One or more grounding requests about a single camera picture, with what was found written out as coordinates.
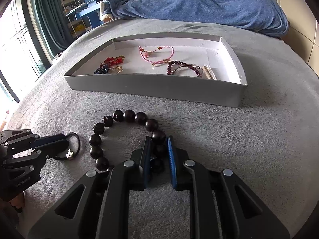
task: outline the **teal curtain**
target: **teal curtain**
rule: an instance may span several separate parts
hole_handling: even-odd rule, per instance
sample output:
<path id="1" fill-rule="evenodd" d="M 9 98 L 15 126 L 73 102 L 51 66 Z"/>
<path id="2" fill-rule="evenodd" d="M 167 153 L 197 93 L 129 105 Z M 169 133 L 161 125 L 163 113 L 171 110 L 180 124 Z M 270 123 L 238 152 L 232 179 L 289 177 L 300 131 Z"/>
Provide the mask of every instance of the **teal curtain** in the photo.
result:
<path id="1" fill-rule="evenodd" d="M 66 50 L 73 38 L 59 0 L 34 0 L 45 39 L 53 55 Z"/>

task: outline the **gray bed sheet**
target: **gray bed sheet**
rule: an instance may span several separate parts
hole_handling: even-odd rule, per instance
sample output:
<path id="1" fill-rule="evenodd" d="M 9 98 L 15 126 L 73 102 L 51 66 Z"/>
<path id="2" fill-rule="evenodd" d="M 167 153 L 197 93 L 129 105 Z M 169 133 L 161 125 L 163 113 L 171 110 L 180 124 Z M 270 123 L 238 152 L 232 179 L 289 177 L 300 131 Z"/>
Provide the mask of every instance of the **gray bed sheet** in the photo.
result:
<path id="1" fill-rule="evenodd" d="M 96 47 L 110 38 L 150 32 L 224 37 L 246 72 L 241 107 L 69 88 L 64 73 Z M 43 74 L 7 125 L 41 136 L 74 131 L 82 142 L 75 160 L 47 161 L 41 180 L 25 192 L 19 230 L 25 236 L 86 170 L 95 168 L 88 143 L 92 125 L 115 109 L 132 109 L 156 118 L 178 147 L 207 168 L 233 169 L 293 236 L 319 199 L 318 92 L 316 74 L 279 39 L 218 24 L 119 19 L 101 25 L 75 41 Z M 106 157 L 112 164 L 128 159 L 148 134 L 140 126 L 115 123 L 102 139 Z M 130 238 L 189 238 L 188 193 L 172 190 L 165 166 L 150 188 L 130 194 Z"/>

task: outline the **pink charm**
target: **pink charm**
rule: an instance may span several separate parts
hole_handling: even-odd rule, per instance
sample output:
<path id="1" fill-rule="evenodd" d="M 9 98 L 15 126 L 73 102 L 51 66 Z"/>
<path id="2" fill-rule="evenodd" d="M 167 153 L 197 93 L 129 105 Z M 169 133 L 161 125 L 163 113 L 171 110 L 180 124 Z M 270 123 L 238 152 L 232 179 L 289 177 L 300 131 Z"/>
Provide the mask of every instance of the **pink charm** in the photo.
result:
<path id="1" fill-rule="evenodd" d="M 144 57 L 149 57 L 149 56 L 150 56 L 150 53 L 145 50 Z"/>

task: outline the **purple bead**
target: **purple bead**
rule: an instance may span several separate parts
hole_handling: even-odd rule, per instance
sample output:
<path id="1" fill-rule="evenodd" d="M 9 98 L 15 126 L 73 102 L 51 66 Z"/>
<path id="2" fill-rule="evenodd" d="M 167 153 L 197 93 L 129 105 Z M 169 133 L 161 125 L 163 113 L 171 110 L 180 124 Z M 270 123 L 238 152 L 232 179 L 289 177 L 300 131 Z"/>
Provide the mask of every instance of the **purple bead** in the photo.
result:
<path id="1" fill-rule="evenodd" d="M 123 114 L 123 117 L 126 122 L 134 122 L 135 112 L 132 110 L 126 110 Z"/>
<path id="2" fill-rule="evenodd" d="M 162 144 L 165 141 L 165 138 L 166 138 L 166 135 L 161 130 L 154 130 L 154 132 L 152 133 L 152 141 L 156 145 Z"/>
<path id="3" fill-rule="evenodd" d="M 103 156 L 103 150 L 102 148 L 100 147 L 91 147 L 90 149 L 90 156 L 93 158 L 93 159 L 98 159 L 100 157 Z"/>
<path id="4" fill-rule="evenodd" d="M 110 163 L 108 161 L 108 159 L 106 159 L 105 157 L 100 157 L 98 159 L 96 159 L 95 161 L 95 167 L 102 172 L 105 172 L 108 170 L 110 166 Z"/>
<path id="5" fill-rule="evenodd" d="M 99 146 L 102 143 L 102 139 L 101 139 L 101 137 L 99 135 L 93 134 L 89 138 L 89 143 L 90 143 L 91 146 L 97 147 L 97 146 Z"/>
<path id="6" fill-rule="evenodd" d="M 144 112 L 138 112 L 135 115 L 135 122 L 140 125 L 145 125 L 147 121 L 147 115 Z"/>
<path id="7" fill-rule="evenodd" d="M 105 127 L 111 127 L 113 125 L 113 117 L 112 116 L 104 116 L 102 118 L 102 123 Z"/>
<path id="8" fill-rule="evenodd" d="M 155 155 L 157 158 L 163 158 L 168 155 L 168 150 L 166 145 L 156 145 L 153 150 L 153 155 Z"/>
<path id="9" fill-rule="evenodd" d="M 149 132 L 153 132 L 154 130 L 158 129 L 159 123 L 155 119 L 148 119 L 145 123 L 145 128 Z"/>
<path id="10" fill-rule="evenodd" d="M 113 119 L 114 119 L 115 121 L 122 122 L 122 121 L 124 120 L 123 112 L 120 111 L 120 110 L 116 110 L 116 111 L 113 113 Z"/>
<path id="11" fill-rule="evenodd" d="M 150 161 L 150 169 L 153 173 L 161 173 L 164 171 L 164 162 L 160 158 L 153 158 Z"/>
<path id="12" fill-rule="evenodd" d="M 104 132 L 104 125 L 102 123 L 95 123 L 92 129 L 95 134 L 101 135 Z"/>

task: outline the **blue gripper pad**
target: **blue gripper pad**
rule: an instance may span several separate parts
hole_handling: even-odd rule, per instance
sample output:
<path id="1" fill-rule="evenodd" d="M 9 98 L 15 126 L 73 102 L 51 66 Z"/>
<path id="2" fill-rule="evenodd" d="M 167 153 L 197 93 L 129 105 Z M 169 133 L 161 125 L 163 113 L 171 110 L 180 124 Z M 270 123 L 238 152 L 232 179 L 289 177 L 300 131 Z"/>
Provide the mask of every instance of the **blue gripper pad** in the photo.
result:
<path id="1" fill-rule="evenodd" d="M 169 156 L 169 166 L 171 169 L 171 183 L 174 189 L 177 187 L 177 178 L 176 178 L 176 165 L 174 160 L 174 155 L 176 155 L 175 147 L 172 145 L 171 137 L 167 138 L 167 148 Z"/>

